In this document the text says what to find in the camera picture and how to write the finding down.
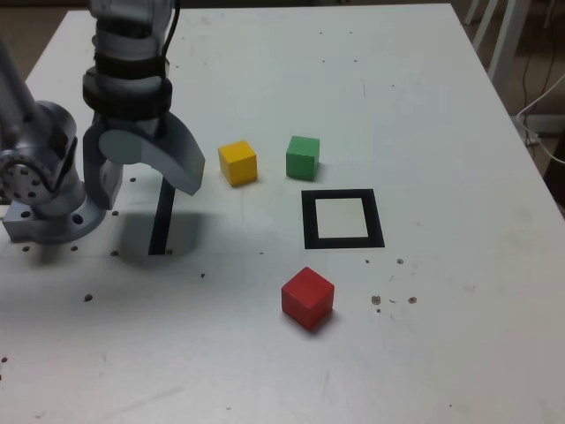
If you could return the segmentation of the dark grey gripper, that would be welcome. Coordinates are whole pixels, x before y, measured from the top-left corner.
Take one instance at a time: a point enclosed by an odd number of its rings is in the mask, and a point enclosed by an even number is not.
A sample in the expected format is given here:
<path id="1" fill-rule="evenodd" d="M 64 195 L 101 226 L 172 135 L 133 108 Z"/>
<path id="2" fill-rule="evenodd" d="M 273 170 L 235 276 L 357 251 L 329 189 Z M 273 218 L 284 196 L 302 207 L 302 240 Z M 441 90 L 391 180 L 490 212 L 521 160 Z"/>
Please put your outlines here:
<path id="1" fill-rule="evenodd" d="M 123 166 L 143 163 L 177 190 L 193 195 L 201 187 L 205 157 L 188 128 L 173 114 L 124 120 L 95 112 L 83 138 L 88 197 L 112 210 L 123 181 Z"/>

